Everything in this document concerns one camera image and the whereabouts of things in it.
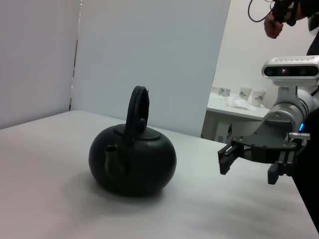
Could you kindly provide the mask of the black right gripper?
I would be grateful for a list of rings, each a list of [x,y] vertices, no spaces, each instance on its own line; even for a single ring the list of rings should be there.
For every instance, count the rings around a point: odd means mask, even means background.
[[[218,151],[220,174],[226,175],[234,161],[241,157],[253,162],[271,164],[268,184],[275,185],[279,176],[292,177],[297,162],[297,144],[286,137],[293,129],[292,120],[265,119],[253,134],[237,136]]]

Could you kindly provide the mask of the person's hand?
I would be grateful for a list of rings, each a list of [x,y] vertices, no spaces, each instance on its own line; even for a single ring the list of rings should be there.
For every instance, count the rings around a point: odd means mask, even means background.
[[[271,13],[264,19],[265,34],[271,39],[276,39],[280,35],[283,26],[284,25],[282,23],[274,21],[274,16]]]

